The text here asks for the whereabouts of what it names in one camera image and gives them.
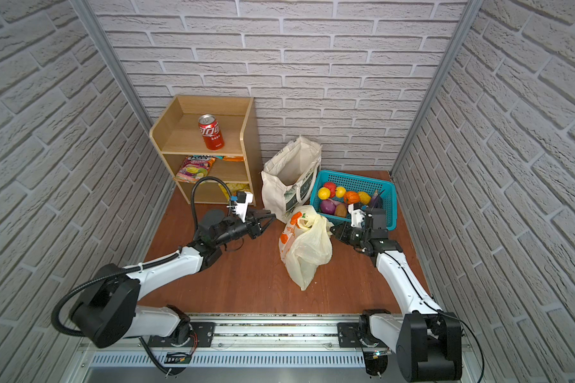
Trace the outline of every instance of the brick wallpaper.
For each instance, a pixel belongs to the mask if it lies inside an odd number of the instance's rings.
[[[488,378],[575,382],[575,0],[485,0],[394,175]]]
[[[53,306],[127,262],[166,178],[69,1],[0,0],[0,382],[60,379]]]
[[[264,160],[305,135],[325,169],[383,169],[464,0],[91,0],[149,114],[175,94],[254,96]]]

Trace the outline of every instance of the soda can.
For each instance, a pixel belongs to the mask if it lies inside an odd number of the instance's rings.
[[[219,123],[213,115],[202,115],[198,119],[198,126],[200,127],[200,134],[205,140],[207,149],[217,150],[224,147],[224,139],[219,130]]]

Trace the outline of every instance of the wooden floor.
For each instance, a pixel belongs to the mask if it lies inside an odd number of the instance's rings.
[[[387,172],[351,173],[389,180]],[[201,219],[206,211],[217,208],[221,205],[197,205],[196,211]],[[428,290],[400,206],[398,213],[397,228],[390,238],[401,244],[411,269]],[[300,291],[279,257],[277,244],[284,226],[275,221],[262,237],[246,237],[240,250],[224,252],[212,267],[153,291],[140,304],[174,304],[184,312],[351,314],[371,308],[400,312],[390,287],[370,258],[357,254],[334,236],[332,260],[318,267],[307,290]],[[193,234],[191,209],[177,190],[145,260],[173,252],[190,242]]]

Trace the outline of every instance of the teal basket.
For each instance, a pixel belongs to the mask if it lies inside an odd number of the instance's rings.
[[[387,229],[396,229],[396,188],[394,188],[393,183],[359,175],[332,172],[330,170],[322,170],[319,172],[317,180],[315,180],[315,185],[313,186],[313,192],[311,192],[311,205],[315,211],[328,218],[328,220],[335,225],[340,225],[343,222],[351,222],[351,214],[347,213],[347,218],[342,218],[320,212],[319,204],[322,201],[318,197],[318,190],[328,181],[335,183],[337,187],[342,186],[348,191],[366,192],[371,197],[375,193],[375,190],[379,190],[381,198],[383,199],[383,208],[386,211]],[[342,198],[334,197],[333,199],[343,202]]]

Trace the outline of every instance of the bag handle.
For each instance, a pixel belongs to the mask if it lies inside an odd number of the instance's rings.
[[[319,167],[319,161],[315,161],[313,168],[313,180],[318,177],[318,167]],[[311,185],[309,186],[309,191],[307,192],[305,200],[311,195],[311,192],[313,191],[313,187],[315,186],[314,185],[315,182],[313,180],[311,180]],[[296,201],[298,201],[298,203],[302,203],[302,199],[300,198],[300,185],[296,185]]]

